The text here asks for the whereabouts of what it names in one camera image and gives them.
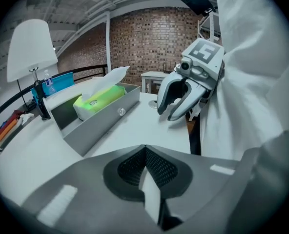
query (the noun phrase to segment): red object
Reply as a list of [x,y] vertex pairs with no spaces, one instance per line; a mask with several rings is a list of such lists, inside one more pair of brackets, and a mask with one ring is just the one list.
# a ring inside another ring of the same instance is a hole
[[20,115],[22,115],[23,112],[21,112],[20,110],[14,110],[14,112],[12,113],[11,117],[7,120],[7,122],[0,128],[0,135],[2,134],[2,132],[11,124],[11,122],[15,119],[18,119],[20,117]]

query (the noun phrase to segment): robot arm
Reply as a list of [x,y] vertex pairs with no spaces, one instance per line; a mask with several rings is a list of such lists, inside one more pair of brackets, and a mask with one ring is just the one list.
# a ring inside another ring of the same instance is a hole
[[181,63],[161,83],[157,109],[161,115],[176,99],[181,100],[170,111],[169,121],[185,115],[199,101],[210,99],[223,61],[224,48],[198,38],[182,52]]

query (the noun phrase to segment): gray metal tray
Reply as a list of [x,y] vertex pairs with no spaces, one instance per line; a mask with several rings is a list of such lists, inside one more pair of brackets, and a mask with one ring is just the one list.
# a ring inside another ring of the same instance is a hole
[[63,139],[77,153],[84,156],[90,148],[122,117],[118,109],[130,110],[138,101],[140,87],[118,83],[126,89],[126,95],[112,102],[85,121],[78,118],[73,107],[76,96],[51,111],[60,128]]

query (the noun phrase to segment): brick wall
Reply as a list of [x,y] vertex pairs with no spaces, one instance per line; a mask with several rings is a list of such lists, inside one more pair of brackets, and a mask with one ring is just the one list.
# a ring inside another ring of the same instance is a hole
[[[151,8],[111,19],[112,68],[130,66],[123,82],[141,84],[141,74],[162,71],[179,62],[181,53],[197,38],[202,16],[184,8]],[[106,63],[105,24],[71,44],[60,56],[59,72]]]

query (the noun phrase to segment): white table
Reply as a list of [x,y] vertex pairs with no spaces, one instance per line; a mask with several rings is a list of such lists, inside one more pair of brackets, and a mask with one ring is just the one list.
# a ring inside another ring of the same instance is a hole
[[[63,90],[50,98],[48,104],[55,108],[69,94],[77,94],[76,89],[82,89],[89,82]],[[22,205],[35,189],[73,163],[127,146],[151,144],[190,153],[185,118],[169,122],[169,110],[165,115],[158,115],[147,104],[156,98],[156,95],[140,93],[140,103],[122,117],[85,157],[76,153],[63,140],[52,119],[42,121],[37,117],[13,138],[0,156],[0,192]]]
[[145,85],[148,80],[148,93],[151,93],[151,87],[153,81],[161,82],[168,74],[163,72],[149,71],[141,74],[142,79],[142,92],[145,93]]

